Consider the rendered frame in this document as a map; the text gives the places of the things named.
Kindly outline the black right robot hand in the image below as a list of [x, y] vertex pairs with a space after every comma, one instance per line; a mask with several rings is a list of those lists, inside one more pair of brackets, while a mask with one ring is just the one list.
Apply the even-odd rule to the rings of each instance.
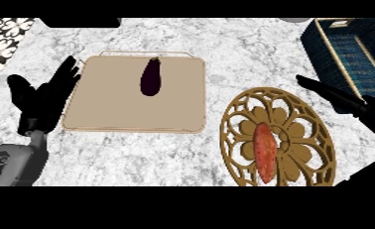
[[365, 99], [359, 99], [335, 87], [301, 75], [297, 75], [295, 79], [298, 85], [314, 91], [335, 107], [350, 113], [375, 133], [375, 97], [366, 95]]

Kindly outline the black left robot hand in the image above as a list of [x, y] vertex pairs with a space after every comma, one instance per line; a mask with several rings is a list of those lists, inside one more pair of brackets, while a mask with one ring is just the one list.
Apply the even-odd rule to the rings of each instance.
[[28, 136], [35, 130], [49, 134], [62, 117], [66, 100], [81, 75], [77, 60], [68, 56], [49, 82], [35, 88], [18, 74], [7, 76], [12, 103], [21, 110], [18, 134]]

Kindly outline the dark blue wicker basket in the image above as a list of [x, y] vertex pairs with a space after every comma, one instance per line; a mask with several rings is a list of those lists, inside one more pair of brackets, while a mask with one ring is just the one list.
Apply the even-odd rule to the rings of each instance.
[[319, 81], [375, 97], [375, 18], [314, 18], [300, 41]]

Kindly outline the gold ornate round placemat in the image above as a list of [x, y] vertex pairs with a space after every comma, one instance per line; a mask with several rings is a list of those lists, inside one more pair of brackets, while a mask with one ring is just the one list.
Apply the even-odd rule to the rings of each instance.
[[239, 186], [263, 182], [255, 161], [254, 134], [267, 123], [276, 142], [276, 173], [270, 180], [288, 186], [304, 177], [307, 186], [332, 186], [335, 152], [325, 125], [303, 100], [286, 91], [257, 87], [232, 100], [220, 124], [220, 149]]

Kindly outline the orange sweet potato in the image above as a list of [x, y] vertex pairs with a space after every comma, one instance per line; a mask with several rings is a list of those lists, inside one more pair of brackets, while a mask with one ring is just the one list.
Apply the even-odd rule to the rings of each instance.
[[254, 155], [260, 177], [269, 183], [276, 174], [277, 143], [272, 128], [266, 122], [257, 125], [254, 133]]

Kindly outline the beige cutting board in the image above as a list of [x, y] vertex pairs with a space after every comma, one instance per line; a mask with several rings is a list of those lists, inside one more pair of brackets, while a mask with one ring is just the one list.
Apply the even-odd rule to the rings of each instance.
[[[161, 88], [140, 92], [152, 58], [161, 61]], [[62, 118], [69, 131], [193, 134], [205, 127], [205, 62], [167, 52], [103, 52], [84, 62]]]

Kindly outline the dark purple eggplant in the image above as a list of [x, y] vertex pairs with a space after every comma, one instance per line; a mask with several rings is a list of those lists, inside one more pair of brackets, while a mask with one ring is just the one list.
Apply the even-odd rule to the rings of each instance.
[[161, 88], [159, 66], [159, 59], [153, 57], [148, 62], [143, 74], [140, 76], [140, 92], [146, 96], [153, 96]]

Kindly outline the black appliance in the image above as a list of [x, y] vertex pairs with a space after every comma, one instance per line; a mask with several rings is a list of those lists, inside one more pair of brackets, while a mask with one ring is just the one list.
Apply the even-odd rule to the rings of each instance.
[[119, 18], [43, 18], [50, 28], [118, 28]]

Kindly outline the grey round object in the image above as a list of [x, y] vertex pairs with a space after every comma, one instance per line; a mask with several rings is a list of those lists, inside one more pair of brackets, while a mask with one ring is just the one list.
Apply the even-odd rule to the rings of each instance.
[[304, 23], [307, 21], [310, 21], [311, 18], [279, 18], [282, 21], [288, 22], [288, 23]]

